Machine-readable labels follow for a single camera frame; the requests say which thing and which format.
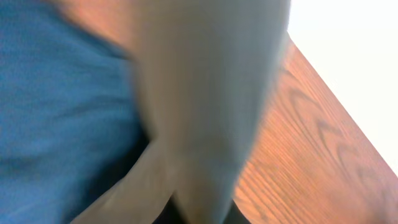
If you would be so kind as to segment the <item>folded navy blue shorts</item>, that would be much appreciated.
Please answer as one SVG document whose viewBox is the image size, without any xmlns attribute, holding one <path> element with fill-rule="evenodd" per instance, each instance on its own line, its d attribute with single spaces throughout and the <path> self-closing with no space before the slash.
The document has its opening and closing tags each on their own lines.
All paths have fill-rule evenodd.
<svg viewBox="0 0 398 224">
<path fill-rule="evenodd" d="M 144 150 L 125 56 L 43 1 L 1 1 L 1 222 L 69 223 Z"/>
</svg>

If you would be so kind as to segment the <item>khaki shorts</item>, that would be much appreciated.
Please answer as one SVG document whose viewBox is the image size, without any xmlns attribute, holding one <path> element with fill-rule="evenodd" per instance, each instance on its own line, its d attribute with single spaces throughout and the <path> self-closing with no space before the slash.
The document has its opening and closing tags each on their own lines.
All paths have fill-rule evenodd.
<svg viewBox="0 0 398 224">
<path fill-rule="evenodd" d="M 126 1 L 150 144 L 76 223 L 246 223 L 233 192 L 287 38 L 289 1 Z"/>
</svg>

